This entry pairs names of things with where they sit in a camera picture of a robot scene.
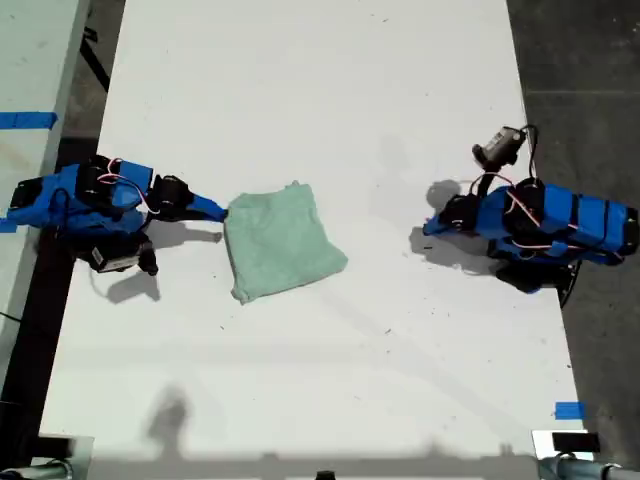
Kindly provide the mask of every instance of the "white wire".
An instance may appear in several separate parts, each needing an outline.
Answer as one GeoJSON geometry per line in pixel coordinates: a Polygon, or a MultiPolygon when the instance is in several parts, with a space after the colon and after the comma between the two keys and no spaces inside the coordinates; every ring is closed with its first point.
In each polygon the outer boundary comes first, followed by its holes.
{"type": "Polygon", "coordinates": [[[111,171],[111,165],[113,165],[114,163],[120,163],[121,161],[122,159],[120,157],[112,158],[111,160],[109,160],[109,164],[107,165],[107,172],[113,173],[111,171]]]}
{"type": "Polygon", "coordinates": [[[505,215],[509,215],[511,212],[513,212],[513,209],[516,207],[516,202],[514,202],[513,200],[511,200],[511,206],[509,207],[509,210],[507,210],[506,212],[504,212],[505,215]]]}
{"type": "Polygon", "coordinates": [[[142,193],[142,190],[140,190],[140,187],[138,187],[138,185],[136,185],[136,183],[133,180],[129,180],[127,177],[123,177],[122,175],[118,175],[117,173],[105,173],[103,175],[100,175],[98,177],[98,180],[101,181],[102,183],[108,183],[108,184],[116,183],[116,182],[105,182],[104,181],[105,178],[115,178],[117,180],[122,180],[124,182],[127,182],[129,185],[131,185],[132,187],[134,187],[138,191],[138,195],[140,195],[140,200],[142,201],[144,206],[147,207],[147,210],[149,210],[150,213],[153,213],[153,214],[156,214],[156,215],[160,213],[159,210],[152,210],[151,209],[151,207],[147,203],[147,200],[144,198],[144,194],[142,193]]]}
{"type": "Polygon", "coordinates": [[[518,205],[522,211],[527,215],[527,217],[529,217],[531,219],[531,221],[536,225],[536,227],[540,228],[540,222],[536,219],[536,217],[534,217],[531,212],[529,211],[529,209],[525,206],[524,203],[522,203],[518,197],[516,197],[513,193],[511,193],[510,191],[507,190],[507,195],[509,195],[511,197],[511,200],[513,200],[516,205],[518,205]]]}

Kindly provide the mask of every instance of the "cloth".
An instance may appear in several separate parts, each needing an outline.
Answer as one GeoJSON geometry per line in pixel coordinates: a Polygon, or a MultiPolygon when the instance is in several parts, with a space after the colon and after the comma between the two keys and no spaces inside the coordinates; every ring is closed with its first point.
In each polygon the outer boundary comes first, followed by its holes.
{"type": "Polygon", "coordinates": [[[342,271],[347,257],[327,239],[309,185],[243,193],[229,205],[225,236],[235,274],[231,292],[245,304],[342,271]]]}

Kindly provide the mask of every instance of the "cable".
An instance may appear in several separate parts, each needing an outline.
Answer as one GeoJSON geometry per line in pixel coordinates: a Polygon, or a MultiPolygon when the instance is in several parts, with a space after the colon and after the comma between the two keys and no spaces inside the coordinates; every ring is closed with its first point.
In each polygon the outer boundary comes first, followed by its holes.
{"type": "Polygon", "coordinates": [[[9,315],[8,313],[0,312],[0,315],[8,318],[9,320],[13,320],[16,323],[22,323],[22,320],[20,320],[18,317],[14,317],[13,315],[9,315]]]}
{"type": "Polygon", "coordinates": [[[529,136],[529,143],[531,144],[531,152],[529,153],[529,176],[531,178],[535,178],[533,174],[533,157],[536,154],[536,149],[538,148],[538,137],[540,135],[540,130],[535,125],[528,123],[524,127],[520,129],[522,133],[526,133],[526,130],[529,130],[531,135],[529,136]]]}
{"type": "Polygon", "coordinates": [[[580,273],[581,266],[582,266],[582,260],[578,260],[578,263],[576,263],[575,271],[573,272],[573,276],[571,278],[571,283],[569,284],[569,288],[567,288],[567,291],[564,294],[564,297],[560,299],[560,308],[564,308],[564,306],[569,301],[569,297],[573,293],[573,287],[576,286],[576,281],[578,280],[578,273],[580,273]]]}
{"type": "Polygon", "coordinates": [[[509,195],[511,197],[511,200],[513,200],[516,203],[516,205],[518,205],[522,209],[522,211],[527,215],[527,217],[531,219],[531,221],[535,224],[535,226],[540,228],[540,222],[536,219],[536,217],[534,217],[531,214],[531,212],[525,206],[525,204],[522,203],[522,201],[518,197],[516,197],[513,193],[511,193],[508,190],[507,190],[507,195],[509,195]]]}
{"type": "Polygon", "coordinates": [[[131,185],[132,187],[134,187],[137,191],[138,191],[138,195],[140,195],[140,200],[142,201],[142,203],[144,204],[145,207],[147,207],[147,210],[149,210],[149,212],[157,215],[160,213],[159,210],[153,210],[149,204],[147,203],[146,198],[144,198],[144,193],[142,193],[142,190],[140,190],[140,187],[138,187],[138,185],[133,181],[133,180],[129,180],[127,177],[123,177],[122,175],[118,175],[117,173],[105,173],[103,175],[100,175],[98,177],[98,180],[101,181],[102,183],[108,183],[108,184],[114,184],[116,182],[105,182],[104,179],[105,178],[115,178],[118,180],[122,180],[124,182],[127,182],[129,185],[131,185]]]}
{"type": "Polygon", "coordinates": [[[515,187],[515,185],[513,184],[513,182],[511,180],[509,180],[507,177],[505,177],[503,175],[500,175],[499,173],[484,172],[482,175],[480,175],[478,178],[476,178],[473,182],[471,182],[471,185],[469,185],[469,193],[473,193],[473,187],[475,187],[476,183],[478,183],[478,181],[482,180],[482,177],[484,177],[485,175],[493,175],[494,177],[498,177],[498,178],[504,180],[505,182],[507,182],[512,187],[515,187]]]}

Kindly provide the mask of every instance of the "blue plastic part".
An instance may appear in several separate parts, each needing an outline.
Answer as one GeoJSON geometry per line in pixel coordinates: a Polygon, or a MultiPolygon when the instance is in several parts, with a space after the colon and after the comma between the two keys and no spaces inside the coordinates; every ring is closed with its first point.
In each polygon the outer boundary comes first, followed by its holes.
{"type": "Polygon", "coordinates": [[[512,245],[511,243],[507,243],[503,238],[496,240],[496,250],[510,253],[513,255],[514,260],[524,260],[523,258],[520,258],[522,249],[512,245]]]}
{"type": "Polygon", "coordinates": [[[571,239],[585,245],[596,245],[604,240],[605,201],[595,197],[578,196],[578,229],[571,239]]]}
{"type": "Polygon", "coordinates": [[[569,246],[566,243],[554,240],[551,242],[551,248],[546,251],[546,254],[552,257],[561,257],[567,250],[569,250],[569,246]]]}
{"type": "Polygon", "coordinates": [[[447,232],[454,233],[455,231],[456,230],[453,228],[442,225],[440,223],[439,215],[430,218],[429,221],[422,227],[422,233],[427,237],[429,235],[439,235],[447,232]]]}
{"type": "Polygon", "coordinates": [[[556,420],[583,420],[584,404],[581,402],[556,402],[556,420]]]}
{"type": "Polygon", "coordinates": [[[18,225],[7,218],[0,218],[0,233],[16,233],[18,225]]]}
{"type": "Polygon", "coordinates": [[[224,222],[227,216],[227,211],[220,207],[216,202],[208,198],[201,197],[200,195],[193,196],[193,202],[187,206],[187,210],[195,210],[202,212],[209,217],[209,220],[214,222],[224,222]]]}
{"type": "MultiPolygon", "coordinates": [[[[151,184],[153,169],[136,163],[120,162],[120,175],[138,185],[142,193],[146,194],[151,184]]],[[[134,208],[140,204],[140,195],[129,182],[118,180],[113,191],[112,203],[118,208],[134,208]]]]}
{"type": "Polygon", "coordinates": [[[132,233],[142,226],[145,217],[137,210],[125,212],[118,220],[91,211],[75,196],[77,176],[78,165],[70,165],[57,174],[42,177],[42,191],[35,201],[24,208],[10,209],[7,219],[17,225],[65,227],[74,234],[87,235],[132,233]]]}
{"type": "Polygon", "coordinates": [[[0,130],[51,130],[57,120],[55,112],[0,112],[0,130]]]}
{"type": "Polygon", "coordinates": [[[476,231],[489,240],[509,236],[502,222],[506,196],[507,187],[499,187],[483,198],[480,204],[476,231]]]}
{"type": "Polygon", "coordinates": [[[544,218],[540,229],[554,233],[567,228],[571,221],[573,194],[566,188],[546,185],[544,190],[544,218]]]}
{"type": "Polygon", "coordinates": [[[616,202],[609,202],[607,216],[607,235],[602,248],[617,252],[624,243],[624,224],[627,221],[627,207],[616,202]]]}

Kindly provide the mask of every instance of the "white table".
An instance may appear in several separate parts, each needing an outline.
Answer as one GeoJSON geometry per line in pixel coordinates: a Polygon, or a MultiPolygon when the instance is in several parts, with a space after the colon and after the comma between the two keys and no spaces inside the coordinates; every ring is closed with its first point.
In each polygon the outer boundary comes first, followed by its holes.
{"type": "MultiPolygon", "coordinates": [[[[18,182],[52,173],[88,0],[0,2],[0,112],[56,112],[49,130],[0,130],[0,217],[18,182]]],[[[0,234],[0,311],[22,317],[37,230],[0,234]]],[[[0,317],[0,386],[18,326],[0,317]]]]}
{"type": "Polygon", "coordinates": [[[308,182],[349,265],[242,307],[219,225],[154,225],[157,285],[77,263],[42,432],[91,479],[536,478],[530,431],[581,427],[555,292],[409,242],[524,123],[501,0],[128,0],[99,151],[222,204],[308,182]]]}

